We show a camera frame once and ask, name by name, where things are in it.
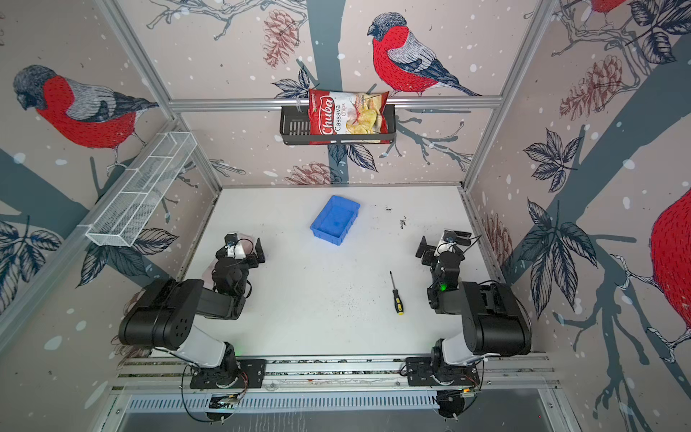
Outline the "yellow black screwdriver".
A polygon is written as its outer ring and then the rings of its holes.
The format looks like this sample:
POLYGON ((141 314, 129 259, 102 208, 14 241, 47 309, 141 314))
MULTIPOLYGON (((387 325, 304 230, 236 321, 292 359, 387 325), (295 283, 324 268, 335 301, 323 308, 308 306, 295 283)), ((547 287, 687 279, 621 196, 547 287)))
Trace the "yellow black screwdriver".
POLYGON ((392 296, 393 296, 393 302, 394 302, 394 309, 397 314, 403 315, 404 314, 404 305, 401 300, 401 296, 399 295, 399 290, 397 289, 397 286, 395 284, 394 278, 392 271, 389 272, 390 274, 390 281, 392 282, 392 296))

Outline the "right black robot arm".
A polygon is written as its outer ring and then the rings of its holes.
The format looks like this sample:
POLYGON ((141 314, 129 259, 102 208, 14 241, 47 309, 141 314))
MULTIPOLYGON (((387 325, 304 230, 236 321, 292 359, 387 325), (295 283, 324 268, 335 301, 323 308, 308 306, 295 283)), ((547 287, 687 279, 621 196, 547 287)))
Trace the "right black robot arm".
POLYGON ((488 357, 524 356, 532 349, 529 320, 510 288, 495 280, 462 280, 461 264, 473 242, 469 232, 445 230, 437 244, 422 238, 417 247, 416 257, 431 274, 426 288, 430 308, 462 319, 456 336, 441 338, 432 348, 435 374, 474 366, 488 357))

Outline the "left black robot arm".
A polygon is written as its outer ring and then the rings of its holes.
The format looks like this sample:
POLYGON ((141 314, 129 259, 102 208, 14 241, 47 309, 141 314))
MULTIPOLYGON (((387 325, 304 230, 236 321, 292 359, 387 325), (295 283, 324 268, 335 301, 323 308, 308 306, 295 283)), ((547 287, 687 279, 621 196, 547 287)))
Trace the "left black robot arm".
POLYGON ((128 347, 165 351, 199 371, 235 377, 235 348, 200 329, 194 319, 238 320, 253 291, 249 271, 264 262, 261 239, 226 235, 211 266, 210 288, 203 279, 150 284, 122 319, 118 340, 128 347))

